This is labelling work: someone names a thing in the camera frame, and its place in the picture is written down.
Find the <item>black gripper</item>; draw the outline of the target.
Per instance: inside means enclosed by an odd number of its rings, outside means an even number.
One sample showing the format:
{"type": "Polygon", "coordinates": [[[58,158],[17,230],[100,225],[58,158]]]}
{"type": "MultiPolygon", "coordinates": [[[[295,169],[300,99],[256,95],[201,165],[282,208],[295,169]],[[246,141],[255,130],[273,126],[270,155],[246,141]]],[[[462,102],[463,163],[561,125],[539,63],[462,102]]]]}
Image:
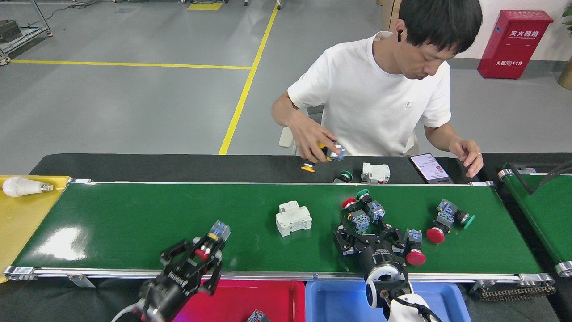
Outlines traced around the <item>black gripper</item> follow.
{"type": "Polygon", "coordinates": [[[378,237],[368,234],[370,220],[360,208],[341,210],[339,226],[334,231],[334,242],[339,253],[347,257],[358,254],[363,272],[376,267],[392,267],[402,271],[406,242],[402,230],[389,224],[378,224],[378,237]]]}
{"type": "Polygon", "coordinates": [[[199,292],[214,295],[222,270],[222,251],[207,254],[201,240],[180,240],[161,251],[163,269],[142,287],[143,322],[171,322],[186,302],[199,292]],[[212,270],[200,285],[201,275],[212,270]]]}

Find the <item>person's right hand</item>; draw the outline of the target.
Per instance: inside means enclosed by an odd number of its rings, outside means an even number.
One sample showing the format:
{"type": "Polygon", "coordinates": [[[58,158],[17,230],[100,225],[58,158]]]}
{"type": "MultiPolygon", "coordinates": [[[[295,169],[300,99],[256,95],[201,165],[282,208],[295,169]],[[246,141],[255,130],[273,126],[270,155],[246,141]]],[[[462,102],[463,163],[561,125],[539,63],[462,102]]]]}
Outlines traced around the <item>person's right hand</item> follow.
{"type": "Polygon", "coordinates": [[[303,118],[290,123],[288,127],[292,131],[300,156],[303,159],[313,163],[326,162],[326,155],[319,144],[331,149],[335,154],[341,152],[334,144],[337,138],[310,118],[303,118]]]}

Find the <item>person's left hand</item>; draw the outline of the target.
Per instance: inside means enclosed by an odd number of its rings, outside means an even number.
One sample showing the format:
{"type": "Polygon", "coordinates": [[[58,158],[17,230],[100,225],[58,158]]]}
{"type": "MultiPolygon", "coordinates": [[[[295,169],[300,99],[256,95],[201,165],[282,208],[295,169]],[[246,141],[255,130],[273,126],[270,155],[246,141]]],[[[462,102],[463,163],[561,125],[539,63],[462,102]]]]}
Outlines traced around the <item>person's left hand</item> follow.
{"type": "Polygon", "coordinates": [[[462,162],[468,178],[475,177],[484,166],[481,148],[476,141],[456,137],[450,141],[449,151],[462,162]]]}

